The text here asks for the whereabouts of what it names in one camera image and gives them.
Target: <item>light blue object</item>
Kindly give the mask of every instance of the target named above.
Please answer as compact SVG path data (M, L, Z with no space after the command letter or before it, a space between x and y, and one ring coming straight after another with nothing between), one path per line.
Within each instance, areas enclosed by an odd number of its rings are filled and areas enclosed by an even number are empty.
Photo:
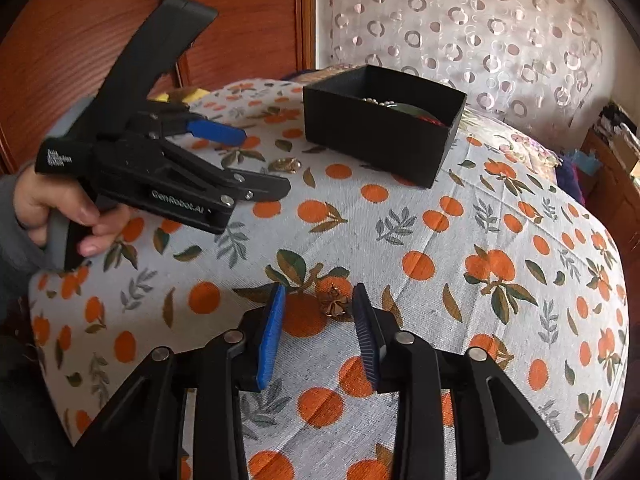
M286 292L283 285L278 285L276 293L273 296L271 311L266 326L264 327L262 341L260 341L260 348L258 349L258 373L255 378L260 390L267 387L273 375L273 366L276 362L278 343L280 342L280 334L282 333Z
M567 153L564 158L568 158L575 167L581 172L586 173L589 176L593 176L602 167L602 163L596 158L594 152L587 155L580 150L573 150Z
M227 146L242 146L246 133L240 128L212 121L197 120L187 123L187 131L194 137L221 142Z

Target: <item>person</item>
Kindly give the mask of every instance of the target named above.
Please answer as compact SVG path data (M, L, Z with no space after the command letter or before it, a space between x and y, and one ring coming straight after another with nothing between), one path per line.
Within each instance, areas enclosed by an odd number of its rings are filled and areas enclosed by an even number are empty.
M101 214L76 180L37 174L33 165L0 177L0 431L6 430L34 471L46 479L54 477L70 445L30 357L30 326L20 325L28 307L20 309L18 298L27 295L34 273L50 268L43 247L54 208L92 228L78 246L87 257L110 247L130 216L123 204Z

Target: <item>wooden nightstand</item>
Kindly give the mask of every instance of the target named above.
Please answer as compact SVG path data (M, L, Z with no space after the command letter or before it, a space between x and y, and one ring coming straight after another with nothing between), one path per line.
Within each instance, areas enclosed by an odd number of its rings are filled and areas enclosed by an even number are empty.
M586 207L607 228L618 246L625 273L626 294L632 323L640 322L640 190L616 156L590 130L582 151L596 152L602 168L598 181L586 197Z

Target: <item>gray sleeve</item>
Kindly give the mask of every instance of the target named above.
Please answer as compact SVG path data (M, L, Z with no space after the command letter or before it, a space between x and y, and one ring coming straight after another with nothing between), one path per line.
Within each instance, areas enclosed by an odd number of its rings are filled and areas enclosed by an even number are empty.
M0 178L0 320L8 302L27 294L31 275L47 261L15 218L16 180L17 175Z

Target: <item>wood panel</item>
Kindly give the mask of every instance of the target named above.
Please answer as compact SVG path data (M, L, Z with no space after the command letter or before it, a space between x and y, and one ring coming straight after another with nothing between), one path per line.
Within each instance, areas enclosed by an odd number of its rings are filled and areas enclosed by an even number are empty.
M302 68L300 0L198 1L220 15L180 60L183 85L213 89L248 77L278 79Z
M29 0L0 43L0 149L9 171L50 126L95 92L161 0ZM157 86L167 89L171 78Z

